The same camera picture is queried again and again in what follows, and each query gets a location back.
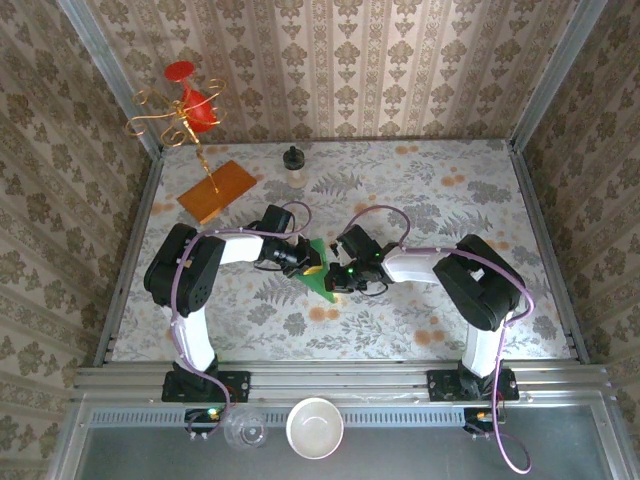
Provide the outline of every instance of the table surface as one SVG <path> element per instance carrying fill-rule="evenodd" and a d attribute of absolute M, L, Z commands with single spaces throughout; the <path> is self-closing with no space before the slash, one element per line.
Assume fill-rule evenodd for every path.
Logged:
<path fill-rule="evenodd" d="M 492 245 L 524 278 L 537 301 L 534 315 L 514 326 L 506 358 L 569 358 L 558 311 L 506 143 L 378 141 L 297 144 L 310 179 L 295 190 L 285 181 L 289 144 L 209 146 L 212 167 L 235 160 L 258 184 L 207 228 L 247 225 L 269 203 L 301 200 L 313 211 L 310 238 L 328 245 L 356 212 L 375 204 L 403 209 L 412 221 L 408 246 L 453 246 L 467 233 Z M 142 279 L 177 222 L 197 223 L 176 198 L 203 177 L 191 146 L 167 150 L 127 299 L 113 361 L 172 360 L 166 314 Z M 293 207 L 298 224 L 306 221 Z M 397 241 L 402 218 L 372 212 L 358 223 L 381 245 Z M 333 254 L 328 251 L 329 259 Z M 223 265 L 207 304 L 209 336 L 221 361 L 461 358 L 467 323 L 442 287 L 391 285 L 376 298 L 339 295 L 331 304 L 302 283 L 251 264 Z"/>

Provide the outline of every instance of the patterned wallpaper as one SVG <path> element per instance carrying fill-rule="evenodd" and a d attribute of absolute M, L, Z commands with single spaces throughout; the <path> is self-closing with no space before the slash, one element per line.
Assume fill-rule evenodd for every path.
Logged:
<path fill-rule="evenodd" d="M 609 1 L 525 156 L 592 359 L 640 452 L 640 2 Z"/>
<path fill-rule="evenodd" d="M 0 2 L 0 478 L 42 478 L 146 175 L 55 2 Z"/>
<path fill-rule="evenodd" d="M 505 138 L 577 0 L 90 0 L 136 87 L 226 80 L 206 141 Z"/>

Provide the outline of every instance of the white bowl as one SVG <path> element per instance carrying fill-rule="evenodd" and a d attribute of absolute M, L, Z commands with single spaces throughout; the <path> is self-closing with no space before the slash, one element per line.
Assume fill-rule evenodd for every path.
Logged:
<path fill-rule="evenodd" d="M 340 411 L 323 398 L 301 401 L 287 419 L 289 445 L 298 455 L 310 460 L 319 460 L 335 452 L 343 432 Z"/>

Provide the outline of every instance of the orange wooden block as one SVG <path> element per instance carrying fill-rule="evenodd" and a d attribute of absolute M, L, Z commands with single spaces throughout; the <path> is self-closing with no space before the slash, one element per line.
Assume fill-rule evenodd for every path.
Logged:
<path fill-rule="evenodd" d="M 211 179 L 205 177 L 191 190 L 178 197 L 178 202 L 201 225 L 257 183 L 255 178 L 233 160 L 213 172 L 213 180 L 218 187 L 218 193 L 213 188 Z"/>

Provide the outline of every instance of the green object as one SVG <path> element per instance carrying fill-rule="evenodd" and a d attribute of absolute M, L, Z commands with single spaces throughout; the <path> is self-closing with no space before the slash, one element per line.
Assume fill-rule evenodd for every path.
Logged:
<path fill-rule="evenodd" d="M 327 251 L 324 245 L 324 240 L 322 240 L 321 238 L 311 240 L 311 248 L 313 248 L 320 254 L 320 258 L 322 259 L 322 270 L 316 273 L 312 273 L 311 275 L 296 275 L 295 278 L 300 280 L 318 295 L 321 295 L 329 300 L 331 303 L 336 303 L 337 300 L 333 293 L 327 292 L 327 290 L 324 288 L 324 277 L 329 271 L 329 264 L 327 263 Z"/>

